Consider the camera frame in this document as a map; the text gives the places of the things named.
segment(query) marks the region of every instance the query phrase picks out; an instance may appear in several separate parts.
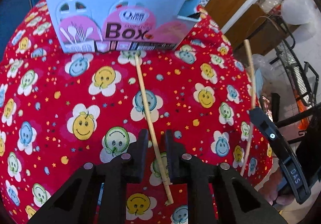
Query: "yellow smiley face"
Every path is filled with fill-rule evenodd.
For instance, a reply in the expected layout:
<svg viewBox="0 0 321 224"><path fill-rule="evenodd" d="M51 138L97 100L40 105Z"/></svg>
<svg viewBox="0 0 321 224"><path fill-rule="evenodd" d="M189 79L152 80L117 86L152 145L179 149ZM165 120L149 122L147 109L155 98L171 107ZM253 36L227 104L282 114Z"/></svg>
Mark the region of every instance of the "yellow smiley face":
<svg viewBox="0 0 321 224"><path fill-rule="evenodd" d="M209 64L206 64L206 63L202 64L201 70L204 72L204 74L208 78L212 78L215 75L215 71L213 70L213 68Z"/></svg>
<svg viewBox="0 0 321 224"><path fill-rule="evenodd" d="M3 111L3 114L4 116L8 119L11 114L12 114L12 111L13 111L13 106L14 106L14 101L12 98L10 98L7 102L7 104L5 105L4 107L4 111Z"/></svg>
<svg viewBox="0 0 321 224"><path fill-rule="evenodd" d="M31 206L27 205L26 213L28 214L28 218L30 219L33 215L35 215L36 211Z"/></svg>
<svg viewBox="0 0 321 224"><path fill-rule="evenodd" d="M87 140L95 130L95 122L92 114L80 112L73 122L73 134L79 140Z"/></svg>
<svg viewBox="0 0 321 224"><path fill-rule="evenodd" d="M94 85L100 89L107 88L116 78L116 73L110 66L103 66L94 75Z"/></svg>
<svg viewBox="0 0 321 224"><path fill-rule="evenodd" d="M28 45L29 45L29 39L28 39L28 37L24 37L21 39L21 41L19 43L19 48L20 48L20 50L27 50Z"/></svg>
<svg viewBox="0 0 321 224"><path fill-rule="evenodd" d="M142 193L131 195L126 203L128 212L135 215L143 215L150 207L150 199Z"/></svg>
<svg viewBox="0 0 321 224"><path fill-rule="evenodd" d="M198 100L200 101L200 104L204 108L210 108L215 102L215 97L212 95L212 93L209 91L206 91L205 89L202 89L198 93L197 97L198 97Z"/></svg>
<svg viewBox="0 0 321 224"><path fill-rule="evenodd" d="M242 148L239 145L237 145L234 149L234 157L235 157L236 162L238 162L238 163L243 158Z"/></svg>

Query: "white spoon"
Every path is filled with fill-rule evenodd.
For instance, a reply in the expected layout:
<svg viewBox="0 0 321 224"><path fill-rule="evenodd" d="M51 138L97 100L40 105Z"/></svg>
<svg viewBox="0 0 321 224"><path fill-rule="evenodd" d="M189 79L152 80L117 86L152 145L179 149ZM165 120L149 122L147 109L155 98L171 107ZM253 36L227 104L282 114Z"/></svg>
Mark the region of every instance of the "white spoon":
<svg viewBox="0 0 321 224"><path fill-rule="evenodd" d="M73 36L73 39L75 40L75 44L77 44L76 37L75 37L77 34L77 29L75 29L73 26L68 26L67 30L68 30L69 34L71 34Z"/></svg>
<svg viewBox="0 0 321 224"><path fill-rule="evenodd" d="M68 39L68 41L73 44L67 32L62 27L60 27L59 30L62 32L62 34L64 34L64 36Z"/></svg>

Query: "chopstick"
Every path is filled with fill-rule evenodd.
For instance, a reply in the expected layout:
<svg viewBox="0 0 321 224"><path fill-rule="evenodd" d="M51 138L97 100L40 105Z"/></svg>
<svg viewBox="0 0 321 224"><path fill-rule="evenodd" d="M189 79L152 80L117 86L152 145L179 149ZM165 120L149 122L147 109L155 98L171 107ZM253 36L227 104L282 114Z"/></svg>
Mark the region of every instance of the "chopstick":
<svg viewBox="0 0 321 224"><path fill-rule="evenodd" d="M151 142L153 143L153 147L154 147L154 151L155 151L155 155L156 155L156 161L157 161L157 165L160 171L160 175L162 177L162 181L164 184L164 188L165 188L165 192L167 195L167 199L168 201L166 202L167 205L169 204L173 204L173 197L172 197L172 193L171 193L171 189L169 187L169 181L167 180L166 177L166 173L165 173L165 168L162 162L162 157L161 157L161 153L159 151L158 148L158 143L157 143L157 139L156 139L156 134L155 134L155 130L154 130L154 126L153 123L151 121L150 118L150 111L149 111L149 106L148 106L148 101L147 101L147 96L146 96L146 89L145 89L145 85L144 85L144 80L142 77L142 70L139 64L139 59L138 59L138 55L135 55L135 63L136 63L136 70L137 70L137 75L138 75L138 81L139 81L139 86L142 92L142 101L144 104L144 110L145 110L145 115L146 115L146 120L147 120L147 124L148 124L148 128L149 128L149 132L150 132L150 137L151 137Z"/></svg>

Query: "blue smiley face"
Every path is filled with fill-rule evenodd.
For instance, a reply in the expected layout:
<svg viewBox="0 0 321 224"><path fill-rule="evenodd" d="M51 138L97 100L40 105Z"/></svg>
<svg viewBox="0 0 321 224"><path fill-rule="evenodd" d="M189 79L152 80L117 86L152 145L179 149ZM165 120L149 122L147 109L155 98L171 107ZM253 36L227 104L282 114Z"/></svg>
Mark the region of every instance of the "blue smiley face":
<svg viewBox="0 0 321 224"><path fill-rule="evenodd" d="M172 219L175 224L185 223L188 220L188 209L187 205L179 206L174 210Z"/></svg>
<svg viewBox="0 0 321 224"><path fill-rule="evenodd" d="M24 121L20 128L20 142L24 146L28 146L31 143L31 139L33 137L33 128L30 123Z"/></svg>
<svg viewBox="0 0 321 224"><path fill-rule="evenodd" d="M244 71L244 67L243 67L243 65L242 65L241 62L235 61L234 65L235 65L235 67L238 68L241 72Z"/></svg>
<svg viewBox="0 0 321 224"><path fill-rule="evenodd" d="M147 102L149 106L149 110L152 111L155 109L156 104L157 104L157 99L156 96L152 91L146 90L146 96L147 96ZM136 110L138 112L143 112L144 111L144 103L142 102L142 92L139 91L136 96L135 96L135 105L136 105Z"/></svg>
<svg viewBox="0 0 321 224"><path fill-rule="evenodd" d="M69 74L73 77L82 75L88 68L88 61L84 57L78 58L72 62L69 68Z"/></svg>
<svg viewBox="0 0 321 224"><path fill-rule="evenodd" d="M195 56L187 51L180 51L179 57L187 64L191 65L195 62Z"/></svg>
<svg viewBox="0 0 321 224"><path fill-rule="evenodd" d="M235 99L238 96L238 93L236 92L235 88L231 85L227 86L227 92L233 99Z"/></svg>
<svg viewBox="0 0 321 224"><path fill-rule="evenodd" d="M43 48L37 48L31 53L31 58L41 57L44 56L44 49Z"/></svg>
<svg viewBox="0 0 321 224"><path fill-rule="evenodd" d="M248 164L248 168L250 171L254 171L254 168L256 166L256 160L254 157L251 158L250 163Z"/></svg>
<svg viewBox="0 0 321 224"><path fill-rule="evenodd" d="M4 89L2 89L0 91L0 107L4 105L4 94L5 94Z"/></svg>
<svg viewBox="0 0 321 224"><path fill-rule="evenodd" d="M18 196L17 196L17 194L14 192L14 190L11 187L8 189L8 194L9 194L9 197L14 202L14 204L16 206L19 206L20 205L20 201L18 199Z"/></svg>
<svg viewBox="0 0 321 224"><path fill-rule="evenodd" d="M227 140L220 136L218 141L216 142L215 150L218 156L226 156L230 150Z"/></svg>

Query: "smiley face print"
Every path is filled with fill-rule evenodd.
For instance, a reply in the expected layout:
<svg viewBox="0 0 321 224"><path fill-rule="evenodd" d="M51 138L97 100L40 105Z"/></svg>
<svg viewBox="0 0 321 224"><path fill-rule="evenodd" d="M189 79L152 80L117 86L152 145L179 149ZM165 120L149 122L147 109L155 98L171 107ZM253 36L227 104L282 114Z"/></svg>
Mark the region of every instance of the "smiley face print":
<svg viewBox="0 0 321 224"><path fill-rule="evenodd" d="M221 124L228 124L233 125L234 124L234 112L233 109L226 103L222 102L219 106L219 122Z"/></svg>
<svg viewBox="0 0 321 224"><path fill-rule="evenodd" d="M242 167L243 163L244 163L244 149L241 148L239 145L237 145L234 148L234 152L233 152L233 156L234 156L234 161L233 161L233 168L237 168L237 167Z"/></svg>
<svg viewBox="0 0 321 224"><path fill-rule="evenodd" d="M182 45L180 50L175 52L175 56L189 65L196 61L195 49L190 45Z"/></svg>
<svg viewBox="0 0 321 224"><path fill-rule="evenodd" d="M10 98L3 109L3 114L1 117L2 123L7 123L8 126L11 126L12 125L12 116L15 114L16 110L17 110L17 105L13 101L13 99Z"/></svg>
<svg viewBox="0 0 321 224"><path fill-rule="evenodd" d="M215 102L214 90L201 83L195 84L195 92L193 93L194 100L201 104L204 108L210 108Z"/></svg>
<svg viewBox="0 0 321 224"><path fill-rule="evenodd" d="M143 193L131 195L126 202L126 220L150 220L153 217L152 209L157 205L154 197L147 197Z"/></svg>
<svg viewBox="0 0 321 224"><path fill-rule="evenodd" d="M116 126L109 129L102 139L103 149L100 152L100 160L103 163L110 162L116 156L125 153L129 144L135 141L135 135L127 132L123 127Z"/></svg>
<svg viewBox="0 0 321 224"><path fill-rule="evenodd" d="M160 154L160 156L162 158L162 163L165 168L166 177L168 178L168 182L170 183L166 152L162 152ZM158 185L162 184L163 181L162 181L162 177L161 177L161 172L159 170L156 158L153 160L153 162L150 165L150 171L151 171L151 175L149 177L149 183L152 186L158 186Z"/></svg>
<svg viewBox="0 0 321 224"><path fill-rule="evenodd" d="M183 224L188 223L188 207L187 205L182 205L177 207L172 216L171 221L173 224Z"/></svg>
<svg viewBox="0 0 321 224"><path fill-rule="evenodd" d="M257 159L252 157L248 163L248 176L254 175L257 166Z"/></svg>
<svg viewBox="0 0 321 224"><path fill-rule="evenodd" d="M33 142L36 140L36 136L36 130L31 127L29 122L24 121L19 130L18 149L24 150L26 154L30 155L33 152Z"/></svg>
<svg viewBox="0 0 321 224"><path fill-rule="evenodd" d="M9 198L13 201L13 203L18 207L20 205L20 200L18 197L18 190L14 185L10 185L9 181L5 181L5 185L7 187L7 193Z"/></svg>
<svg viewBox="0 0 321 224"><path fill-rule="evenodd" d="M227 85L227 99L231 102L235 102L236 104L240 103L240 95L239 92L232 85Z"/></svg>
<svg viewBox="0 0 321 224"><path fill-rule="evenodd" d="M92 76L92 83L89 86L89 93L103 96L112 96L116 91L116 84L121 80L120 72L110 66L103 66Z"/></svg>
<svg viewBox="0 0 321 224"><path fill-rule="evenodd" d="M120 51L120 55L117 59L118 63L125 65L130 63L132 66L136 66L135 55L137 54L139 65L142 64L142 59L146 56L146 52L143 50L136 51Z"/></svg>
<svg viewBox="0 0 321 224"><path fill-rule="evenodd" d="M3 131L0 131L0 157L4 155L5 152L5 141L6 141L6 134Z"/></svg>
<svg viewBox="0 0 321 224"><path fill-rule="evenodd" d="M158 109L163 106L163 99L160 96L155 95L150 90L146 90L146 96L150 111L150 118L152 122L156 122L159 118ZM130 117L133 121L140 121L143 118L146 118L141 91L138 91L133 98L133 108L130 112Z"/></svg>
<svg viewBox="0 0 321 224"><path fill-rule="evenodd" d="M225 68L224 66L224 59L218 55L213 55L213 54L210 54L210 57L211 57L211 63L213 65L218 65L220 68Z"/></svg>
<svg viewBox="0 0 321 224"><path fill-rule="evenodd" d="M205 79L210 81L212 84L217 83L217 74L214 69L207 63L203 63L201 65L201 76Z"/></svg>
<svg viewBox="0 0 321 224"><path fill-rule="evenodd" d="M72 77L82 75L89 68L90 61L94 58L92 54L74 54L71 61L65 65L65 72Z"/></svg>
<svg viewBox="0 0 321 224"><path fill-rule="evenodd" d="M33 185L33 202L36 206L40 208L50 197L50 193L39 183Z"/></svg>
<svg viewBox="0 0 321 224"><path fill-rule="evenodd" d="M83 104L77 104L73 108L73 116L67 122L68 131L81 141L89 139L97 128L99 114L97 105L86 108Z"/></svg>
<svg viewBox="0 0 321 224"><path fill-rule="evenodd" d="M18 87L18 94L25 96L30 95L33 85L38 80L38 74L34 70L28 70L21 78L20 85Z"/></svg>
<svg viewBox="0 0 321 224"><path fill-rule="evenodd" d="M16 54L21 53L24 54L27 50L29 50L31 47L31 41L28 37L23 37L19 43L19 47L16 50Z"/></svg>
<svg viewBox="0 0 321 224"><path fill-rule="evenodd" d="M249 132L250 132L250 126L246 122L241 123L241 140L242 141L248 141L249 137Z"/></svg>
<svg viewBox="0 0 321 224"><path fill-rule="evenodd" d="M226 156L230 151L229 134L215 131L213 134L214 142L211 144L211 150L220 157Z"/></svg>
<svg viewBox="0 0 321 224"><path fill-rule="evenodd" d="M17 75L18 69L22 66L22 64L23 64L22 60L18 60L18 59L13 60L13 58L10 58L9 60L10 68L7 72L7 77L15 78Z"/></svg>
<svg viewBox="0 0 321 224"><path fill-rule="evenodd" d="M20 172L22 171L21 162L17 158L14 152L10 152L8 156L8 174L10 177L14 177L17 182L21 181Z"/></svg>

